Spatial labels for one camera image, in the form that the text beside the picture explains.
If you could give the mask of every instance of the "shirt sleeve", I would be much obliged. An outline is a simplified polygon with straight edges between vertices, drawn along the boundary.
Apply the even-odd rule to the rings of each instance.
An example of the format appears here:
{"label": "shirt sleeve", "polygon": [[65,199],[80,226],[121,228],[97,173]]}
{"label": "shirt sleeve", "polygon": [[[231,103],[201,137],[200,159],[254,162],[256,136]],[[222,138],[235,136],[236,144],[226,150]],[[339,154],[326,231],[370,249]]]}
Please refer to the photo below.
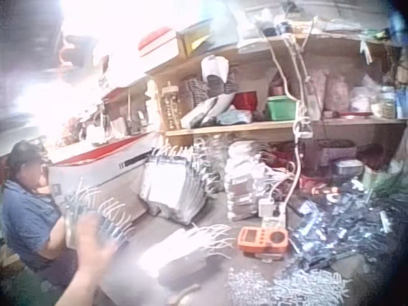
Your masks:
{"label": "shirt sleeve", "polygon": [[30,207],[30,203],[14,205],[10,217],[20,243],[32,252],[39,252],[45,247],[51,228],[41,214]]}

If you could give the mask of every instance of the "hand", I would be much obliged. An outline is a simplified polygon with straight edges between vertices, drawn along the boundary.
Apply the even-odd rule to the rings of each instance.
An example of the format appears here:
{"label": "hand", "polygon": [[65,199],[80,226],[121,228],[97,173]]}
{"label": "hand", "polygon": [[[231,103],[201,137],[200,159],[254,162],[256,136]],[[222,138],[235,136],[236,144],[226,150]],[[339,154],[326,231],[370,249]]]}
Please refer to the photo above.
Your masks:
{"label": "hand", "polygon": [[78,251],[78,272],[100,280],[108,268],[117,247],[110,243],[100,247],[96,238],[99,220],[96,215],[83,215],[76,226],[76,249]]}

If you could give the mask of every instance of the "dark hair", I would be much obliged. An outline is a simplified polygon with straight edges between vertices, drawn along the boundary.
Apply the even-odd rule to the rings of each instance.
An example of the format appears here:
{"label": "dark hair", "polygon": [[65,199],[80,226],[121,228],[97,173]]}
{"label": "dark hair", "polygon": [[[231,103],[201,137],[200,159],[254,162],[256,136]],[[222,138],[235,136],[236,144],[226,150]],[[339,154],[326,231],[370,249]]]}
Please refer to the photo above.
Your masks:
{"label": "dark hair", "polygon": [[25,140],[17,142],[7,157],[7,179],[15,180],[23,164],[41,162],[40,148]]}

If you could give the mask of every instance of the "shelf board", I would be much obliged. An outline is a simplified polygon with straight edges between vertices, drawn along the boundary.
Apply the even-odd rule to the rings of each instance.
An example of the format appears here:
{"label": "shelf board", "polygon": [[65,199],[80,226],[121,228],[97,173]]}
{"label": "shelf board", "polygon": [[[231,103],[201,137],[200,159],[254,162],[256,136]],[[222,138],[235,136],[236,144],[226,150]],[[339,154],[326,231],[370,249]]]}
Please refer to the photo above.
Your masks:
{"label": "shelf board", "polygon": [[[406,120],[399,119],[380,119],[380,118],[367,118],[367,119],[326,119],[324,122],[313,122],[314,126],[353,126],[360,124],[405,124]],[[230,132],[243,132],[243,131],[261,131],[268,129],[289,129],[292,128],[293,121],[267,121],[267,122],[254,122],[250,124],[240,124],[236,126],[211,126],[201,127],[198,129],[179,129],[177,131],[167,131],[165,135],[171,136],[185,136],[185,135],[201,135],[201,134],[214,134],[214,133],[230,133]]]}
{"label": "shelf board", "polygon": [[[307,34],[295,34],[296,41],[302,45],[306,39]],[[399,47],[388,41],[368,40],[358,35],[350,34],[311,34],[305,46],[304,52],[306,54],[317,54],[327,56],[362,56],[360,55],[360,42],[366,41],[368,48],[373,57],[386,55],[386,47]],[[277,57],[287,55],[288,50],[283,39],[280,36],[268,38],[268,41],[273,46]],[[175,59],[163,65],[155,67],[147,72],[153,77],[169,77],[169,75],[177,74],[179,78],[186,77],[192,73],[201,71],[201,61],[208,55],[214,54],[223,56],[229,60],[229,65],[239,65],[254,61],[272,60],[272,55],[263,38],[254,38],[244,41],[244,48],[237,48],[237,44],[226,45],[223,47],[209,50],[204,54],[190,57],[188,59]],[[245,52],[248,47],[256,46],[254,50]]]}

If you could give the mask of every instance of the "wooden shelf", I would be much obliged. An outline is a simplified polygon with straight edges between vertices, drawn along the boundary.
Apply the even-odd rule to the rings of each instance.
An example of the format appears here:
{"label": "wooden shelf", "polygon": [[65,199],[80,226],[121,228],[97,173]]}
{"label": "wooden shelf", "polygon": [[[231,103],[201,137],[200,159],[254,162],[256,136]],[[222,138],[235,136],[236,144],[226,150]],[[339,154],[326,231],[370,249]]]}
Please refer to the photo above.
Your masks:
{"label": "wooden shelf", "polygon": [[[405,124],[406,120],[398,119],[326,119],[324,122],[313,122],[314,126],[353,126],[360,124]],[[242,131],[261,131],[267,129],[289,129],[292,128],[293,121],[268,121],[268,122],[254,122],[250,124],[240,124],[236,126],[212,126],[201,127],[198,129],[180,129],[177,131],[167,131],[165,135],[171,136],[185,136],[185,135],[200,135],[200,134],[214,134],[214,133],[230,133]]]}
{"label": "wooden shelf", "polygon": [[[299,45],[306,39],[307,34],[296,34],[296,41]],[[399,47],[388,41],[367,40],[358,35],[349,34],[311,34],[305,47],[306,54],[317,54],[327,56],[362,56],[360,55],[361,40],[366,41],[370,49],[372,57],[386,55],[386,48]],[[288,50],[283,39],[280,36],[268,38],[272,44],[273,50],[277,57],[287,55]],[[226,45],[220,48],[209,50],[204,54],[191,57],[189,59],[175,59],[160,65],[146,73],[153,77],[169,77],[169,75],[177,74],[179,78],[184,78],[187,75],[201,71],[201,61],[208,55],[214,54],[223,56],[229,60],[229,65],[239,65],[254,61],[272,60],[272,55],[268,48],[268,44],[263,38],[255,38],[245,40],[245,47],[238,49],[237,44]],[[250,52],[251,45],[256,47]]]}

